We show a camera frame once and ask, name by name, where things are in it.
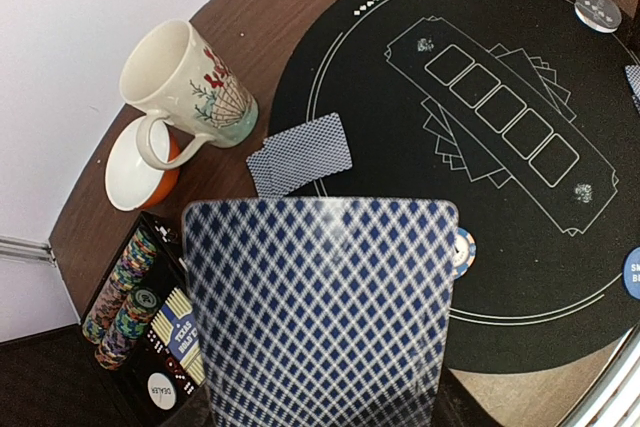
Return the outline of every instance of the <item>black round mat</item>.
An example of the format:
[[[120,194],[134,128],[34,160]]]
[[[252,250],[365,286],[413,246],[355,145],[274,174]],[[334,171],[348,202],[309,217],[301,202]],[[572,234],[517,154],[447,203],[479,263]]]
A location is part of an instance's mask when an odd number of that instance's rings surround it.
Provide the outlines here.
[[[295,195],[458,206],[477,256],[454,288],[451,368],[555,367],[640,319],[621,279],[640,243],[637,59],[573,1],[338,0],[276,93],[270,133],[338,112],[353,157]]]

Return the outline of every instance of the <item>brown wooden surface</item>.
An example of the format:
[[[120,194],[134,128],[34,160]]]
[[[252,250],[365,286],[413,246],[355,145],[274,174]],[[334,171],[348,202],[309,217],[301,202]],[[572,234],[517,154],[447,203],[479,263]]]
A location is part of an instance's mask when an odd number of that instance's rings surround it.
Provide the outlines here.
[[[305,31],[333,1],[211,0],[195,15],[193,23],[196,28],[256,96],[261,107],[260,119],[255,132],[240,146],[231,150],[218,150],[211,146],[203,148],[182,169],[176,189],[162,205],[152,210],[154,213],[177,222],[191,201],[255,195],[244,161],[261,146],[274,92],[289,56]],[[626,12],[634,13],[637,0],[616,1]],[[63,278],[81,314],[136,216],[135,213],[118,212],[110,205],[104,191],[104,169],[115,138],[138,115],[136,110],[125,107],[117,116],[80,176],[51,235],[51,245]],[[178,139],[185,145],[188,136],[179,133]],[[549,409],[545,408],[545,422],[551,423],[535,424],[553,425],[571,407],[571,399],[575,400],[595,378],[606,357],[606,351],[602,351],[599,355],[541,373],[545,375],[523,374],[529,377],[518,377],[519,382],[516,383],[510,383],[509,376],[500,376],[501,385],[511,391],[513,388],[522,390],[524,397],[535,391],[536,385],[561,389],[559,392],[562,394],[558,396],[564,396],[565,400],[555,399],[556,404],[561,404],[556,406],[557,414],[549,414]],[[574,376],[576,382],[572,383],[572,372],[580,373],[581,379]],[[464,377],[472,392],[491,390],[482,387],[490,382],[486,377],[469,375],[475,374],[465,374]],[[474,383],[470,380],[472,378],[478,381]],[[496,402],[492,404],[486,396],[483,399],[491,412]],[[510,425],[524,425],[517,421],[511,423],[513,417],[503,417],[509,419]]]

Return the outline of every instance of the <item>poker chip tray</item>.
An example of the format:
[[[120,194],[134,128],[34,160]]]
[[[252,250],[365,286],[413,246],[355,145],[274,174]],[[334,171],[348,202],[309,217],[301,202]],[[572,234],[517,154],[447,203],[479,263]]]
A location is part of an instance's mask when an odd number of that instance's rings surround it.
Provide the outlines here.
[[[153,243],[158,250],[156,261],[149,273],[141,281],[140,286],[153,290],[161,299],[161,302],[164,302],[176,287],[179,287],[185,293],[187,292],[186,272],[179,261],[182,254],[180,239],[177,235],[179,229],[170,228],[165,220],[147,212],[142,212],[131,227],[128,235],[123,239],[120,248],[114,252],[113,259],[106,266],[100,284],[82,315],[82,322],[84,322],[121,253],[139,227],[146,227],[146,231],[151,234]],[[147,427],[162,424],[175,414],[187,399],[195,393],[194,390],[190,395],[187,395],[182,389],[177,388],[176,403],[169,410],[160,409],[154,404],[147,388],[149,376],[159,372],[171,378],[173,374],[169,372],[164,359],[156,353],[146,335],[137,342],[125,364],[115,371],[101,368],[94,357],[96,346],[84,338],[83,340],[87,357],[95,367],[95,371],[101,378],[105,389],[110,393],[111,400],[131,426]]]

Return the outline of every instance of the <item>white mug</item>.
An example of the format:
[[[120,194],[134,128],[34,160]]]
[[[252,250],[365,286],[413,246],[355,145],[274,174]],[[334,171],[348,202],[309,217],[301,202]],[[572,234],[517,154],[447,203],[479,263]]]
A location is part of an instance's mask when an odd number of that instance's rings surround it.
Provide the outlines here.
[[[124,100],[146,118],[136,143],[151,167],[170,170],[187,162],[206,142],[227,148],[253,130],[258,104],[189,22],[167,21],[144,37],[120,76]],[[170,162],[151,147],[154,122],[164,121],[194,135]]]

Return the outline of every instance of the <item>white wall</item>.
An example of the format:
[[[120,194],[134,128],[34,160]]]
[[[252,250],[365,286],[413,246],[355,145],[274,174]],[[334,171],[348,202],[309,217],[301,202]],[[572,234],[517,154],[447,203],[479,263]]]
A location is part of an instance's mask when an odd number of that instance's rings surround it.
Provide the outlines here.
[[[0,279],[0,342],[77,321],[57,268],[0,259]]]
[[[0,235],[44,241],[156,24],[208,0],[0,0]]]

